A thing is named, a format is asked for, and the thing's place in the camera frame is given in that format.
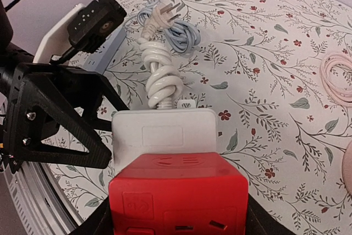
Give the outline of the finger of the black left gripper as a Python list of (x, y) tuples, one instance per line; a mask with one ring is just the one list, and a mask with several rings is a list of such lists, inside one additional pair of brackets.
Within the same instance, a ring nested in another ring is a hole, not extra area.
[(108, 79), (78, 67), (20, 63), (4, 67), (4, 166), (19, 171), (23, 162), (104, 169), (112, 157), (99, 131), (111, 121), (98, 109), (107, 100), (127, 108)]

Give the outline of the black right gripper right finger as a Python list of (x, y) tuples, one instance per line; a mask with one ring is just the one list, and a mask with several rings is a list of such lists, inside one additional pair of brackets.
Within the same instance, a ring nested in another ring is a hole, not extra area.
[(246, 216), (246, 234), (288, 234), (288, 229), (276, 221), (250, 194)]

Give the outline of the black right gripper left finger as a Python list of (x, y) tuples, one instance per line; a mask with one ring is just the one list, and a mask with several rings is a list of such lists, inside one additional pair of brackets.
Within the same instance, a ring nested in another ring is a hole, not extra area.
[(109, 198), (75, 230), (73, 235), (114, 235)]

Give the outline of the red cube socket adapter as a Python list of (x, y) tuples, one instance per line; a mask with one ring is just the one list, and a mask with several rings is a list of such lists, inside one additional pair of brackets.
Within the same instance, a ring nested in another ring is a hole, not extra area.
[(244, 234), (247, 179), (215, 152), (143, 154), (109, 184), (114, 234)]

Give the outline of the long white power strip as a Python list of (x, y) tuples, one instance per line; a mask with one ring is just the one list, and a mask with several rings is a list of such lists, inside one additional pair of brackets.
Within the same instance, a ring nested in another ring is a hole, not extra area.
[(142, 154), (193, 154), (217, 150), (217, 115), (181, 100), (173, 109), (119, 111), (112, 118), (114, 170)]

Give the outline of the light blue power strip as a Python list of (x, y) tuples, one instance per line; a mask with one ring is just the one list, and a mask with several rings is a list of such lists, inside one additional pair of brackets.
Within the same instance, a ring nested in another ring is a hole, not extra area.
[(88, 72), (103, 74), (125, 40), (127, 34), (123, 26), (115, 29), (93, 54), (90, 54), (82, 69)]

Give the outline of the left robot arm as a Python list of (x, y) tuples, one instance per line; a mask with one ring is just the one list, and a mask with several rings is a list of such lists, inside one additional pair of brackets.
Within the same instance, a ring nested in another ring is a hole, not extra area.
[(78, 52), (94, 52), (122, 24), (116, 0), (91, 2), (68, 25), (70, 47), (60, 59), (35, 63), (12, 43), (13, 30), (1, 11), (1, 93), (7, 98), (1, 125), (1, 168), (17, 172), (25, 161), (104, 169), (112, 157), (98, 132), (111, 131), (97, 110), (103, 99), (127, 108), (100, 73), (67, 65)]

